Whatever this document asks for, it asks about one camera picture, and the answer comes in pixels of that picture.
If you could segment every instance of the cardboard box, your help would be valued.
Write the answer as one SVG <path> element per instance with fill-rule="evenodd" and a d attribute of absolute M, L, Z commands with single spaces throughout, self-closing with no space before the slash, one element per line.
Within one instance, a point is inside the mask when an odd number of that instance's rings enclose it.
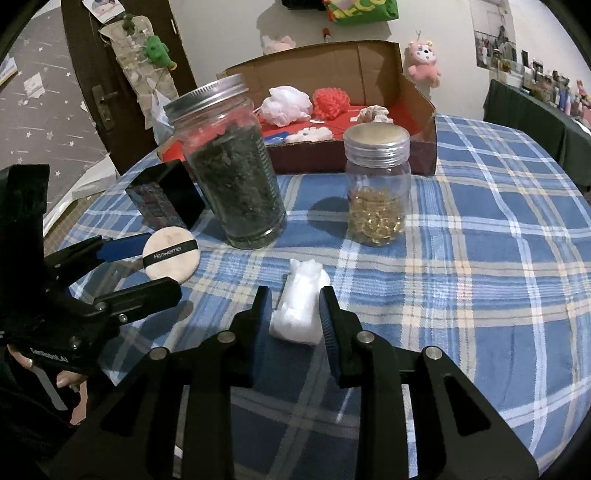
<path fill-rule="evenodd" d="M 244 75 L 249 88 L 247 95 L 255 107 L 259 107 L 269 95 L 269 88 L 280 85 L 294 86 L 310 97 L 318 88 L 338 87 L 349 94 L 351 105 L 386 106 L 394 122 L 411 134 L 409 162 L 413 173 L 435 174 L 435 108 L 403 75 L 397 43 L 366 40 L 294 48 L 241 63 L 218 74 L 218 78 L 237 73 Z M 291 127 L 309 126 L 321 125 L 305 122 Z M 345 169 L 342 140 L 278 145 L 268 149 L 278 174 Z"/>

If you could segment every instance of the gray starry fabric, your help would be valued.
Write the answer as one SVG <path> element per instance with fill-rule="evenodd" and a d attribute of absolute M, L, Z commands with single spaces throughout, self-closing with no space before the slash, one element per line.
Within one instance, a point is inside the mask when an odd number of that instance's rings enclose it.
<path fill-rule="evenodd" d="M 33 18 L 10 55 L 19 73 L 0 86 L 0 168 L 47 163 L 47 211 L 84 172 L 105 158 L 72 68 L 61 8 Z M 29 97 L 24 82 L 39 73 L 45 92 Z"/>

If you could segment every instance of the white cotton ball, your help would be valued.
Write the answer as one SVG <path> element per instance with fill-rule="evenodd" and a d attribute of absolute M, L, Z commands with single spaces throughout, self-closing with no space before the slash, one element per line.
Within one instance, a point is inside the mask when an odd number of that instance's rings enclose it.
<path fill-rule="evenodd" d="M 332 130 L 328 127 L 306 127 L 295 134 L 287 136 L 285 143 L 322 142 L 332 138 Z"/>
<path fill-rule="evenodd" d="M 328 285 L 330 277 L 321 263 L 290 260 L 290 274 L 271 315 L 269 333 L 290 342 L 317 345 L 322 340 L 318 297 Z"/>

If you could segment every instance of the pink stuffed toy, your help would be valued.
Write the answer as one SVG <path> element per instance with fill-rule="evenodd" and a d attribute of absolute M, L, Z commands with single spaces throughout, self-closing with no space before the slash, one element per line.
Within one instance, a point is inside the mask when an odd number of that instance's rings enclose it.
<path fill-rule="evenodd" d="M 295 47 L 296 42 L 294 42 L 291 37 L 287 35 L 280 40 L 274 40 L 267 35 L 262 38 L 263 55 L 270 55 L 271 53 L 277 53 L 278 51 L 291 50 Z"/>
<path fill-rule="evenodd" d="M 416 82 L 428 80 L 431 87 L 439 87 L 441 72 L 436 66 L 437 56 L 431 49 L 430 41 L 421 43 L 413 41 L 408 44 L 408 51 L 412 65 L 408 68 L 410 76 Z"/>

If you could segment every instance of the mason jar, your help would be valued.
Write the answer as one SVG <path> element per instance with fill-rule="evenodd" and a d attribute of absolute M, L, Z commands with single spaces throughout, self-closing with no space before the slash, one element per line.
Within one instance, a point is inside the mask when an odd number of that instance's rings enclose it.
<path fill-rule="evenodd" d="M 388 245 L 404 232 L 411 186 L 410 135 L 398 125 L 359 124 L 344 135 L 349 232 L 365 245 Z"/>
<path fill-rule="evenodd" d="M 255 249 L 281 234 L 285 207 L 247 91 L 242 75 L 233 75 L 164 109 L 228 242 Z"/>

